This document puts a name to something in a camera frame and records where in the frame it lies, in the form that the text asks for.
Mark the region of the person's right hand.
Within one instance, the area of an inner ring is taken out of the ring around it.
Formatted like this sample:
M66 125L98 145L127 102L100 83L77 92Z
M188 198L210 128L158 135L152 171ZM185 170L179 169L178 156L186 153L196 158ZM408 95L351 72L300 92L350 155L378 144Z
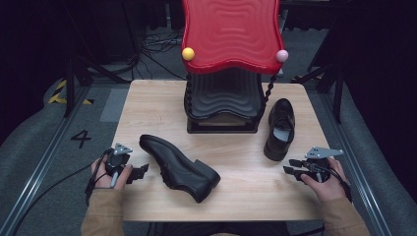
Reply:
M304 183L315 192L321 203L346 197L342 182L346 182L347 179L340 162L331 157L328 158L328 162L330 168L336 172L336 176L331 176L324 183L319 183L306 174L301 175Z

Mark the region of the black leather shoe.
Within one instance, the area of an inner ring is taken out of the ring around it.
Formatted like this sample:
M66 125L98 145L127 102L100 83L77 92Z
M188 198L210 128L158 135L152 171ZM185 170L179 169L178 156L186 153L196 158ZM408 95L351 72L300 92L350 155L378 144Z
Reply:
M153 135L141 135L140 147L152 156L165 185L188 193L196 203L204 201L220 182L220 175L196 159L191 161L174 144Z
M294 140L295 116L290 101L278 100L268 116L268 139L264 147L265 156L273 161L281 161Z

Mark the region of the red and black shoe rack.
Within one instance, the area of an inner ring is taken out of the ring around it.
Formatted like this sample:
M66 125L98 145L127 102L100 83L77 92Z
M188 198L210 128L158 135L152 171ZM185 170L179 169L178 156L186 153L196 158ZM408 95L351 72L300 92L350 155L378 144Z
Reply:
M190 133L255 133L288 59L279 0L182 0L187 71L184 109Z

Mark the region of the black metal stand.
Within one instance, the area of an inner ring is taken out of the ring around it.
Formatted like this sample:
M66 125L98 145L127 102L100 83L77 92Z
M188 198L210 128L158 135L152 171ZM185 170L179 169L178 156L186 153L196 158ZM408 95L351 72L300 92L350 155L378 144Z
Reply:
M316 85L316 91L318 93L327 93L331 88L334 88L332 114L336 122L340 124L341 99L343 91L343 78L341 73L341 67L336 64L325 65L304 76L295 76L291 80L291 83L302 85L315 78L320 78L320 81Z
M117 84L129 84L130 81L124 80L117 76L115 73L105 69L103 66L92 62L83 56L73 56L69 59L66 67L66 74L64 79L66 81L66 111L64 117L69 117L76 107L76 89L75 80L78 80L81 87L90 87L93 82L92 74L89 68L93 68L100 75L110 79Z

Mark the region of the grey metal floor rail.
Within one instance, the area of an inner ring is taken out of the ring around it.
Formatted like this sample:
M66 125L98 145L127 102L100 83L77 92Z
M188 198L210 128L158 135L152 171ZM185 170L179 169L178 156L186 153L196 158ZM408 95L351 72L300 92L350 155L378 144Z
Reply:
M2 227L0 228L0 236L14 236L15 231L19 228L21 222L25 218L25 214L30 211L30 206L33 198L40 184L42 183L53 159L55 158L56 151L62 143L64 135L69 129L76 112L82 106L88 93L89 87L81 87L76 93L72 111L67 117L61 119L58 128L50 140L50 143L43 152L36 168L27 180L13 208L11 209Z
M347 164L350 174L353 178L353 183L357 189L358 195L360 196L366 212L370 217L376 235L392 236L391 231L387 225L387 221L384 218L380 206L375 198L374 192L366 179L364 171L360 167L360 163L358 162L356 155L347 140L344 130L334 118L332 113L333 109L331 99L322 93L319 94L319 98L322 105L324 106L324 110L326 111L326 115L330 120L331 126L336 132L337 139L342 145L342 150L344 151L345 156L345 163Z

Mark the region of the person's left hand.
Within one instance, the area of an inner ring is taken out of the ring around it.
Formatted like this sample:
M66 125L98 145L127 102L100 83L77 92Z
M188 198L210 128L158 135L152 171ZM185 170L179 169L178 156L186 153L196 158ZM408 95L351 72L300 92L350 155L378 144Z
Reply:
M122 173L118 176L118 178L116 180L113 180L113 177L109 176L106 173L106 160L107 156L105 156L103 159L98 158L91 165L91 173L94 175L93 180L95 183L95 187L97 189L123 190L125 188L128 178L132 173L133 166L131 164L127 164Z

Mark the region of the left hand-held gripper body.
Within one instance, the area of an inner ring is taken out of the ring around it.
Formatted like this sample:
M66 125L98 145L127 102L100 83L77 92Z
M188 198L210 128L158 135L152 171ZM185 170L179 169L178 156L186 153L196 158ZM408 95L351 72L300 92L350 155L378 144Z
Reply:
M111 150L111 153L107 156L107 161L105 164L105 170L107 174L120 174L125 165L127 164L130 153L133 150L129 147L117 143L115 147Z

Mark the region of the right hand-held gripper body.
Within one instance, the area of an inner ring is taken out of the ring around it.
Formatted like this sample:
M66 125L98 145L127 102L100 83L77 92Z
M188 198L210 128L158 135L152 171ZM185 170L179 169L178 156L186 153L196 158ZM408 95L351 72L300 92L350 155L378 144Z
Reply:
M342 154L344 154L342 149L312 147L305 154L304 165L312 173L313 179L319 183L324 183L331 174L328 158Z

